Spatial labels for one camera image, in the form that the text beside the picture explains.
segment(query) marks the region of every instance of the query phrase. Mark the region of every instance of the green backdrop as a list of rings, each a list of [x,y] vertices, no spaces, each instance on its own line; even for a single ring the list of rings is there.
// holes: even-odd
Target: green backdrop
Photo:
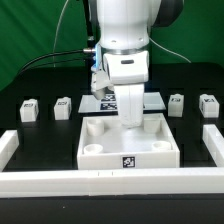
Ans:
[[[56,27],[65,2],[0,1],[0,89],[15,78],[27,61],[53,51]],[[153,29],[152,38],[192,62],[215,62],[224,66],[223,13],[223,0],[185,0],[184,11],[178,20],[170,27]],[[83,4],[81,0],[70,0],[60,26],[56,51],[84,47]],[[184,62],[155,46],[151,50],[152,63]]]

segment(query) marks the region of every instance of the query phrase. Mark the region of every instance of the black table surface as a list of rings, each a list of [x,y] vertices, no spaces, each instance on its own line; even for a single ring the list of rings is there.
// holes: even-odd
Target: black table surface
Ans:
[[[152,65],[146,92],[160,92],[167,107],[171,94],[184,95],[182,118],[162,112],[180,149],[181,167],[215,167],[202,141],[204,124],[215,124],[224,135],[224,69],[212,63]],[[44,68],[17,77],[0,92],[0,136],[18,130],[20,146],[3,172],[76,170],[76,153],[83,116],[82,95],[90,93],[85,68]],[[199,96],[211,94],[220,103],[217,119],[205,119]],[[57,98],[72,99],[68,121],[55,121]],[[22,123],[19,109],[27,99],[38,99],[36,122]],[[0,199],[5,223],[223,223],[223,194],[51,197]]]

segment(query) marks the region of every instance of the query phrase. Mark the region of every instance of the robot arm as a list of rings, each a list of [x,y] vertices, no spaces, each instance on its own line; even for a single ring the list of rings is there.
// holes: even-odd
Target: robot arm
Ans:
[[[101,30],[92,93],[102,99],[106,87],[114,90],[121,123],[139,126],[149,77],[150,28],[169,25],[181,12],[183,0],[89,0],[89,5],[91,20]]]

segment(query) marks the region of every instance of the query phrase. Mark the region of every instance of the black and white sticker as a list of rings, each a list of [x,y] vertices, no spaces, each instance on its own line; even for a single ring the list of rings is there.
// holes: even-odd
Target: black and white sticker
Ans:
[[[172,102],[180,102],[180,98],[172,98],[171,101]]]
[[[114,102],[116,101],[115,95],[114,94],[106,94],[106,97],[101,100],[102,103],[104,102]]]
[[[215,102],[214,99],[204,99],[204,101],[205,101],[206,103],[213,103],[213,102]]]
[[[100,110],[117,110],[117,104],[116,103],[102,103],[100,105]]]
[[[123,168],[135,168],[135,157],[134,156],[125,156],[122,157]]]

